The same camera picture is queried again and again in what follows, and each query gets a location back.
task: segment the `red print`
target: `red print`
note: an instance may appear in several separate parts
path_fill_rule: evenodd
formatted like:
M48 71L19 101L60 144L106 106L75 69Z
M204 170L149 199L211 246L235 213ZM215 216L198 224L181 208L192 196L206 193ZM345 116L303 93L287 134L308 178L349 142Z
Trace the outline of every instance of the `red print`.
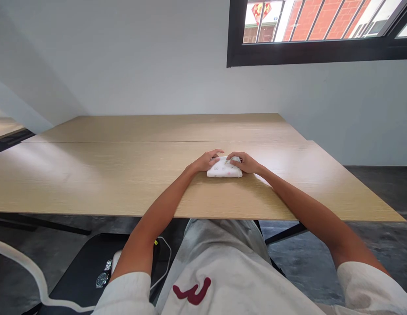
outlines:
M205 295L207 294L208 288L211 285L211 279L206 277L203 281L203 287L198 294L195 294L196 290L198 289L199 285L195 284L192 289L182 292L180 291L179 287L174 285L173 291L177 295L179 300L187 298L190 304L199 305L202 300L204 299Z

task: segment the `white sleeve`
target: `white sleeve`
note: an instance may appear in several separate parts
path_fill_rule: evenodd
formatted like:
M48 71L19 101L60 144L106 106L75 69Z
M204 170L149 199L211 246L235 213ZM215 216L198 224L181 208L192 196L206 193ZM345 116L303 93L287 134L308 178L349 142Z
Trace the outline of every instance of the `white sleeve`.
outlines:
M94 315L157 314L150 299L151 277L147 273L127 273L104 289Z
M362 262L344 262L337 274L347 308L360 313L407 314L407 293L384 272Z

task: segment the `watch face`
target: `watch face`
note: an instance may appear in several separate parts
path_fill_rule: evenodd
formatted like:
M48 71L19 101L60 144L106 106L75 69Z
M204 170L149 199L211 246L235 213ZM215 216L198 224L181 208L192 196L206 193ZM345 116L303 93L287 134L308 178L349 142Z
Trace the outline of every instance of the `watch face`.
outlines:
M109 275L107 273L101 273L98 276L97 280L95 281L95 287L96 288L103 287L107 283L108 279L109 279Z

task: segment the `wristwatch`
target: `wristwatch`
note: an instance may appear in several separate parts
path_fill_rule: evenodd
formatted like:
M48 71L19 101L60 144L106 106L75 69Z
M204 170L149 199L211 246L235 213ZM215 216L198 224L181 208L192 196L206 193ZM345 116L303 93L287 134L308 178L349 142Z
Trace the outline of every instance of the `wristwatch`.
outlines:
M109 282L110 279L110 271L112 270L112 261L113 259L109 259L106 262L106 267L104 267L104 271L98 276L97 280L95 281L95 288L99 289L104 286Z

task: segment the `concrete floor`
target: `concrete floor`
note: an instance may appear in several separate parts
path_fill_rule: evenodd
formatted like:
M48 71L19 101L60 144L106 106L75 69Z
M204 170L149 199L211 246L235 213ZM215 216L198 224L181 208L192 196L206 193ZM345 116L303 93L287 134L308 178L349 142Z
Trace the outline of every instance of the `concrete floor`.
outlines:
M407 168L347 167L355 176L407 219ZM53 216L37 217L92 230L82 236L47 228L25 232L0 227L0 240L21 250L43 270L49 290L56 285L72 259L92 236L130 233L138 218ZM187 220L175 219L164 231L177 251ZM289 221L260 221L265 238L292 225ZM407 223L350 223L407 292ZM311 233L269 246L272 259L309 298L326 304L343 304L342 290L326 246ZM0 256L0 314L21 314L39 302L32 277L18 264Z

